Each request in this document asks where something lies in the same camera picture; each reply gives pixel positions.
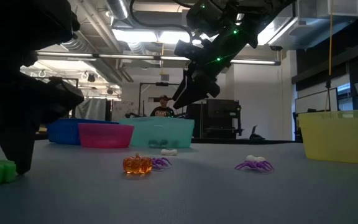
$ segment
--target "wall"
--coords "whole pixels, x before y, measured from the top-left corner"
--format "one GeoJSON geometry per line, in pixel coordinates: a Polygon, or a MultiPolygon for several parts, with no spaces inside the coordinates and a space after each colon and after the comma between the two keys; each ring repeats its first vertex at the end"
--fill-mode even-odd
{"type": "Polygon", "coordinates": [[[234,65],[230,66],[226,72],[226,98],[228,100],[234,99],[234,65]]]}
{"type": "MultiPolygon", "coordinates": [[[[339,86],[344,85],[344,84],[349,83],[349,82],[350,82],[349,74],[343,75],[343,76],[338,77],[338,78],[333,78],[331,80],[331,88],[336,88],[336,87],[339,87],[339,86]]],[[[324,91],[324,90],[327,90],[326,83],[322,82],[322,83],[319,83],[319,84],[314,85],[312,87],[309,87],[309,88],[306,88],[304,90],[298,91],[298,96],[299,97],[304,97],[304,96],[308,96],[310,94],[318,93],[318,92],[321,92],[321,91],[324,91]]]]}
{"type": "MultiPolygon", "coordinates": [[[[266,139],[292,140],[295,87],[291,77],[296,73],[296,53],[288,52],[281,67],[233,65],[233,69],[234,99],[242,106],[242,138],[248,138],[257,125],[257,134],[266,139]]],[[[232,81],[230,72],[228,83],[232,81]]]]}

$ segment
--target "person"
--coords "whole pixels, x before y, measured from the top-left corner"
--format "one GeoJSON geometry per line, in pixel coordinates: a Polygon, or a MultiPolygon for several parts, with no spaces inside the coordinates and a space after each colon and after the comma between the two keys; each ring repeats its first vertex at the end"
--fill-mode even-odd
{"type": "Polygon", "coordinates": [[[150,116],[164,116],[171,117],[174,115],[173,109],[167,106],[168,100],[171,100],[166,95],[160,96],[160,104],[161,106],[156,107],[150,116]]]}

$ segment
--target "ceiling light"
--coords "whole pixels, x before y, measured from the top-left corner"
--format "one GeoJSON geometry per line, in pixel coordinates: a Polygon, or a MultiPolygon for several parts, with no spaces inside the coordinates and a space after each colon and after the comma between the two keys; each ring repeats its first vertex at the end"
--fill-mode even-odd
{"type": "Polygon", "coordinates": [[[82,90],[97,90],[95,86],[80,86],[78,88],[82,90]]]}
{"type": "Polygon", "coordinates": [[[174,60],[174,61],[188,61],[188,58],[185,57],[176,57],[176,56],[161,56],[162,60],[174,60]]]}
{"type": "Polygon", "coordinates": [[[158,39],[158,41],[164,44],[176,44],[179,40],[188,43],[190,41],[190,37],[186,32],[164,31],[158,39]]]}
{"type": "Polygon", "coordinates": [[[117,30],[113,29],[112,32],[117,40],[125,41],[127,43],[136,42],[156,42],[157,36],[152,31],[133,31],[133,30],[117,30]]]}
{"type": "Polygon", "coordinates": [[[116,59],[139,59],[139,60],[154,60],[154,56],[150,55],[99,55],[101,58],[116,58],[116,59]]]}
{"type": "Polygon", "coordinates": [[[75,57],[68,57],[67,60],[72,60],[72,61],[90,61],[90,62],[94,62],[94,61],[96,61],[96,58],[75,58],[75,57]]]}
{"type": "Polygon", "coordinates": [[[38,56],[61,56],[61,57],[92,57],[92,54],[65,53],[65,52],[37,52],[38,56]]]}
{"type": "Polygon", "coordinates": [[[270,41],[267,43],[272,45],[278,38],[280,38],[289,28],[291,28],[296,22],[298,22],[298,18],[294,18],[289,24],[287,24],[278,34],[276,34],[270,41]]]}
{"type": "Polygon", "coordinates": [[[231,63],[237,64],[249,64],[249,65],[275,65],[274,61],[264,61],[264,60],[241,60],[241,59],[233,59],[230,61],[231,63]]]}

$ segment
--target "table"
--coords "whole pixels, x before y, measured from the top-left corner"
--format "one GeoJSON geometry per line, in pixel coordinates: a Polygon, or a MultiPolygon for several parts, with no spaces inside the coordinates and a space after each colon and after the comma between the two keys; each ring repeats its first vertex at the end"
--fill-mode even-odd
{"type": "Polygon", "coordinates": [[[122,171],[135,152],[159,156],[37,141],[30,172],[0,185],[0,223],[358,223],[358,164],[308,160],[302,144],[193,144],[143,177],[122,171]],[[248,154],[275,172],[234,170],[248,154]]]}

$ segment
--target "blue bin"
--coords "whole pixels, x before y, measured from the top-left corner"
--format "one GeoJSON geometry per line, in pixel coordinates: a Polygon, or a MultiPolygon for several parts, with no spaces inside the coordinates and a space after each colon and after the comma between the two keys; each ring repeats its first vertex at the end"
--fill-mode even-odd
{"type": "Polygon", "coordinates": [[[121,119],[119,123],[135,126],[131,146],[137,147],[190,147],[194,129],[193,120],[178,118],[131,118],[121,119]]]}
{"type": "Polygon", "coordinates": [[[80,137],[78,134],[79,123],[118,124],[117,122],[90,119],[58,119],[52,124],[47,125],[49,141],[57,144],[80,145],[80,137]]]}

